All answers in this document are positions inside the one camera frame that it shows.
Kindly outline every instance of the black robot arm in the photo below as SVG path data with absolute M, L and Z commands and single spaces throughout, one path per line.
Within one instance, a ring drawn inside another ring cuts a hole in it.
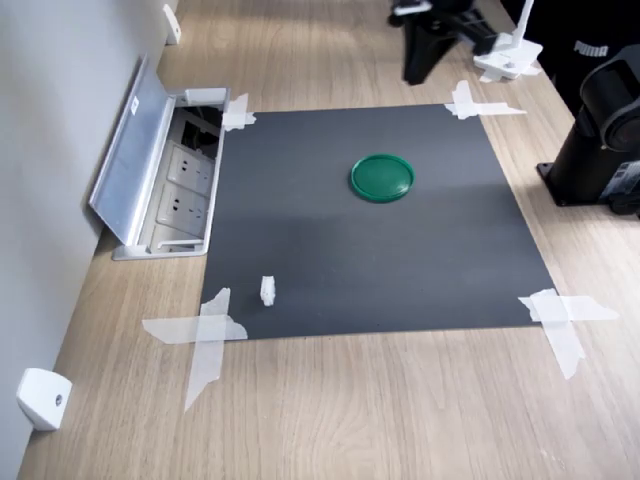
M 395 0 L 389 24 L 404 27 L 403 79 L 409 85 L 423 83 L 460 36 L 473 42 L 474 55 L 491 52 L 497 38 L 472 0 Z

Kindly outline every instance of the open metal cover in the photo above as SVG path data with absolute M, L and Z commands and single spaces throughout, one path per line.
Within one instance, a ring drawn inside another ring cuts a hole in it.
M 140 236 L 174 105 L 145 57 L 89 198 L 124 245 Z

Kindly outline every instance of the white wall bracket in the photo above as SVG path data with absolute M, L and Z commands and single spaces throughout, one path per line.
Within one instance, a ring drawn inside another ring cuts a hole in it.
M 40 368 L 27 368 L 16 394 L 18 405 L 36 430 L 58 430 L 71 387 L 71 382 L 62 375 Z

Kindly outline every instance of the white mount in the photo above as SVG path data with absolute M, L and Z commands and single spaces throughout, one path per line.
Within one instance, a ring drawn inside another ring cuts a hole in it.
M 58 430 L 71 387 L 71 382 L 62 375 L 40 368 L 27 368 L 16 394 L 18 405 L 36 430 Z
M 484 69 L 485 75 L 490 79 L 518 78 L 531 68 L 542 52 L 542 45 L 524 39 L 531 7 L 533 7 L 533 0 L 526 0 L 518 26 L 512 35 L 500 33 L 491 53 L 473 57 L 473 63 Z

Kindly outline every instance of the small white object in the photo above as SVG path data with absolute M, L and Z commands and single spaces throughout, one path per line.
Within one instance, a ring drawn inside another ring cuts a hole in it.
M 71 387 L 72 383 L 62 375 L 40 368 L 27 368 L 18 386 L 18 405 L 36 430 L 58 430 Z
M 618 318 L 615 311 L 603 307 L 591 297 L 559 296 L 553 288 L 518 300 L 529 309 L 532 321 L 542 323 L 560 370 L 567 380 L 575 375 L 579 361 L 586 358 L 572 322 Z
M 229 102 L 227 111 L 222 115 L 222 126 L 229 132 L 235 128 L 242 130 L 245 125 L 256 123 L 256 117 L 252 112 L 247 112 L 249 95 L 240 95 L 235 100 Z
M 511 108 L 504 102 L 499 103 L 474 103 L 469 89 L 469 82 L 461 80 L 452 92 L 453 103 L 445 104 L 445 108 L 460 120 L 476 115 L 520 115 L 527 113 L 524 110 Z
M 180 24 L 178 23 L 178 19 L 176 18 L 175 13 L 171 10 L 171 7 L 167 4 L 162 7 L 162 11 L 164 12 L 164 18 L 167 23 L 167 45 L 177 45 L 180 43 L 180 37 L 182 36 L 182 30 L 180 30 Z
M 276 300 L 276 280 L 273 277 L 262 277 L 260 298 L 265 307 L 273 306 Z
M 402 17 L 403 15 L 412 15 L 414 13 L 428 12 L 431 10 L 432 5 L 430 2 L 420 2 L 417 5 L 411 5 L 410 7 L 395 7 L 393 9 L 394 15 Z
M 140 105 L 140 100 L 135 95 L 133 96 L 133 100 L 131 100 L 131 115 L 135 115 L 138 111 L 138 105 Z

